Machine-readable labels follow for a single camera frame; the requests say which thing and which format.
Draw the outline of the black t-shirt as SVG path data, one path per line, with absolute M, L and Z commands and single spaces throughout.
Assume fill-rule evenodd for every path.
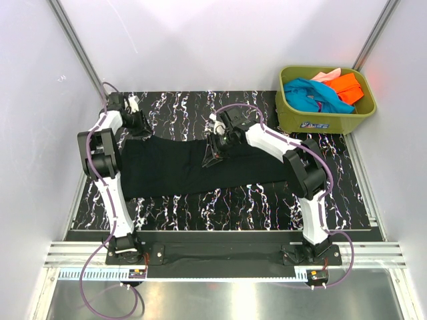
M 238 145 L 228 158 L 203 167 L 206 147 L 204 140 L 128 139 L 121 152 L 123 196 L 130 200 L 187 195 L 288 180 L 281 161 L 249 145 Z

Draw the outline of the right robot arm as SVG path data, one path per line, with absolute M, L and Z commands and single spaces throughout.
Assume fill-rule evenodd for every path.
M 209 124 L 202 165 L 211 167 L 219 163 L 232 147 L 239 144 L 261 149 L 283 163 L 285 181 L 299 199 L 303 218 L 302 244 L 294 249 L 294 253 L 286 254 L 294 263 L 320 263 L 332 245 L 326 224 L 325 196 L 328 181 L 333 179 L 316 143 L 311 139 L 300 141 L 286 137 L 263 123 L 244 121 L 233 126 L 215 120 Z

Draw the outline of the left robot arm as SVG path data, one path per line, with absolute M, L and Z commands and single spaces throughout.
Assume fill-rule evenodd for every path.
M 110 235 L 103 241 L 108 265 L 136 265 L 145 263 L 148 258 L 123 196 L 122 162 L 115 140 L 121 128 L 127 129 L 133 137 L 146 138 L 153 134 L 137 102 L 137 97 L 110 93 L 95 125 L 77 134 L 83 171 L 95 183 L 109 219 Z

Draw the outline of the black marbled table mat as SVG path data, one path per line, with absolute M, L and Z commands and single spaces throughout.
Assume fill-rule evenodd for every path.
M 156 136 L 176 141 L 202 139 L 207 116 L 231 103 L 261 110 L 278 128 L 275 91 L 164 91 L 136 93 Z M 347 231 L 370 228 L 370 218 L 342 135 L 313 134 L 334 176 L 326 197 L 327 224 Z M 216 189 L 193 195 L 132 199 L 129 215 L 139 231 L 298 230 L 302 212 L 283 182 Z

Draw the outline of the blue t-shirt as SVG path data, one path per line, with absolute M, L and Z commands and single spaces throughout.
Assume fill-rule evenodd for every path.
M 341 101 L 329 86 L 303 78 L 283 86 L 286 102 L 294 109 L 310 113 L 351 114 L 354 107 Z

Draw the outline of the olive green plastic bin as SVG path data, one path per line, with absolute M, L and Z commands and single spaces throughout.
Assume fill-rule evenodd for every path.
M 370 86 L 349 68 L 291 65 L 279 76 L 276 111 L 287 133 L 351 133 L 376 111 Z

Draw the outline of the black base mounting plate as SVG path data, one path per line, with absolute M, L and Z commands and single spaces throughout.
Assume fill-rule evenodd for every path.
M 284 278 L 300 231 L 140 231 L 149 279 Z

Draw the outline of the pink t-shirt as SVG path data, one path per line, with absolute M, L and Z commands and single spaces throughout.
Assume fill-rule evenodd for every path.
M 311 78 L 312 81 L 317 81 L 317 82 L 327 82 L 327 81 L 332 81 L 334 79 L 337 79 L 338 77 L 340 77 L 342 74 L 342 69 L 341 68 L 336 68 L 333 69 L 327 73 L 325 72 L 319 72 L 318 74 L 316 74 L 313 78 Z

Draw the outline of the orange t-shirt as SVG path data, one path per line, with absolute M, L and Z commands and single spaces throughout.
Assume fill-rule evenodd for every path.
M 325 84 L 336 92 L 341 101 L 349 105 L 353 105 L 364 96 L 361 85 L 353 73 L 342 75 Z

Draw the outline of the left aluminium frame post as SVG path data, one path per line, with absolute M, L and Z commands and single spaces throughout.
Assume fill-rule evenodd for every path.
M 59 0 L 47 0 L 47 4 L 51 8 L 57 22 L 59 23 L 61 29 L 63 30 L 71 48 L 77 56 L 81 66 L 83 67 L 86 75 L 88 76 L 91 84 L 96 90 L 97 94 L 103 100 L 105 89 L 101 84 L 101 79 L 96 73 L 93 64 L 91 63 L 89 56 L 87 55 L 83 45 L 77 35 L 77 32 L 68 17 L 65 8 L 63 7 L 61 1 Z

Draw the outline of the aluminium frame post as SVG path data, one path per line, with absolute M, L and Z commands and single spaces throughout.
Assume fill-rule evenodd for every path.
M 63 30 L 71 48 L 77 56 L 81 66 L 83 67 L 86 75 L 88 76 L 91 84 L 96 90 L 97 94 L 103 100 L 105 89 L 101 84 L 101 79 L 96 73 L 93 64 L 91 63 L 89 56 L 87 55 L 83 45 L 77 35 L 77 32 L 68 17 L 65 8 L 63 7 L 61 1 L 59 0 L 47 0 L 47 4 L 51 8 L 57 22 L 59 23 L 61 29 Z
M 366 64 L 370 54 L 373 52 L 378 40 L 380 39 L 382 32 L 385 30 L 388 22 L 397 10 L 400 2 L 401 0 L 387 0 L 356 60 L 354 61 L 352 69 L 361 72 L 363 66 Z

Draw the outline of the right aluminium frame post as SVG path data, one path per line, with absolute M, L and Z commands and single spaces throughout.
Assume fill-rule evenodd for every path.
M 370 54 L 373 52 L 378 40 L 380 39 L 382 32 L 385 30 L 388 22 L 397 10 L 400 2 L 401 0 L 387 0 L 356 60 L 354 61 L 352 69 L 361 72 L 363 66 L 366 64 Z

